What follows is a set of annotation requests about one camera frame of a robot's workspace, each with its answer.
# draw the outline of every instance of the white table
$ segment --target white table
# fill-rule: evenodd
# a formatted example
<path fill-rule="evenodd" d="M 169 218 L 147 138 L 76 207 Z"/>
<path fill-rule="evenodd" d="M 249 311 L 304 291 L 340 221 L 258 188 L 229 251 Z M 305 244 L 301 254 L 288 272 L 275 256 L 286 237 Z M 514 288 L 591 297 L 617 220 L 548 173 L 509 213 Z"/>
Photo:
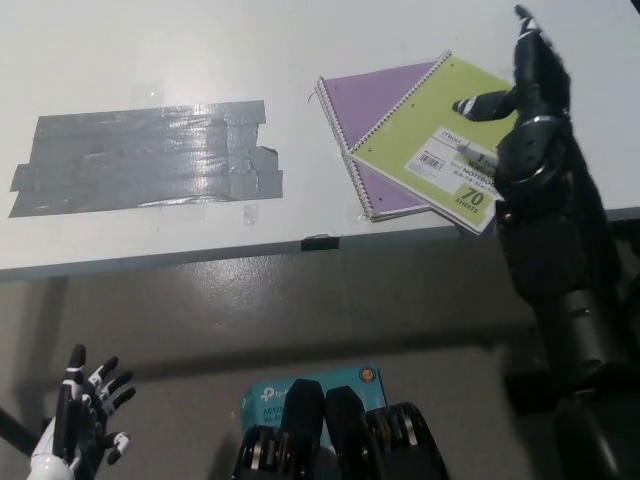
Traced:
<path fill-rule="evenodd" d="M 530 0 L 573 75 L 573 118 L 612 218 L 640 211 L 640 16 L 628 0 Z M 317 99 L 319 75 L 418 62 L 451 49 L 509 78 L 511 0 L 116 0 L 3 6 L 0 278 L 455 235 L 434 213 L 371 224 Z M 41 115 L 264 99 L 284 198 L 7 218 L 15 167 Z M 245 212 L 250 206 L 251 222 Z"/>

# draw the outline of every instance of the notebook label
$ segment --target notebook label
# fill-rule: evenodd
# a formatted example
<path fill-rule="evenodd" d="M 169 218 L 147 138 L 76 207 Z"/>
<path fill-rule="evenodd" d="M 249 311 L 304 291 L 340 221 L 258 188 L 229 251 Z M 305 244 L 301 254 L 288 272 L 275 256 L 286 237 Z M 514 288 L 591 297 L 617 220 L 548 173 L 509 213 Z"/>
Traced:
<path fill-rule="evenodd" d="M 404 168 L 448 193 L 437 203 L 452 216 L 486 225 L 500 198 L 493 184 L 496 164 L 492 152 L 440 127 Z"/>

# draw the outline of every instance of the barcode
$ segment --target barcode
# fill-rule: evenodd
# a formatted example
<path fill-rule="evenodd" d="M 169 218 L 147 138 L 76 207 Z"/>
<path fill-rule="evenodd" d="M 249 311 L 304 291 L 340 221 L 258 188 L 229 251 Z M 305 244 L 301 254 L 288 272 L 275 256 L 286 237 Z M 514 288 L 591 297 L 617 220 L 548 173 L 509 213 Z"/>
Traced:
<path fill-rule="evenodd" d="M 420 155 L 420 161 L 427 167 L 431 167 L 434 170 L 442 170 L 442 167 L 444 167 L 444 162 L 441 162 L 426 152 Z"/>

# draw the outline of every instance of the white robotic hand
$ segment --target white robotic hand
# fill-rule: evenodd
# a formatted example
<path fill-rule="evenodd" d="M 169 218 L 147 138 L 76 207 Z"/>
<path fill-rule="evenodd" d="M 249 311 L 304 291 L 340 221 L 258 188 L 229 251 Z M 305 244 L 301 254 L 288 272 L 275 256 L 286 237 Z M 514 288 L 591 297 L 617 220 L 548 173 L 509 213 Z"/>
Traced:
<path fill-rule="evenodd" d="M 118 357 L 112 357 L 85 382 L 85 363 L 86 349 L 76 345 L 58 394 L 56 416 L 31 455 L 27 480 L 93 480 L 106 450 L 111 449 L 107 463 L 113 465 L 129 446 L 127 433 L 107 434 L 106 427 L 107 420 L 135 395 L 135 388 L 129 388 L 114 398 L 133 373 L 126 371 L 105 384 L 118 365 Z"/>

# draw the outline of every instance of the gray floor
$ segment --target gray floor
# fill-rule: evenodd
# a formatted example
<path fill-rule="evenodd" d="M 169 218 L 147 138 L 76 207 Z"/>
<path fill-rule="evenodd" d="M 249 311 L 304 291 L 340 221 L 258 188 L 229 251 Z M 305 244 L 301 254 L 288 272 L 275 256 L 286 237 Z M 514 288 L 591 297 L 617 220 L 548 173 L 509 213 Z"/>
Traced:
<path fill-rule="evenodd" d="M 6 283 L 0 305 L 0 402 L 34 429 L 76 342 L 136 373 L 112 422 L 134 444 L 103 480 L 227 478 L 252 382 L 371 361 L 454 479 L 558 478 L 549 419 L 514 419 L 503 394 L 504 345 L 533 322 L 492 240 Z M 0 468 L 23 479 L 28 461 L 0 444 Z"/>

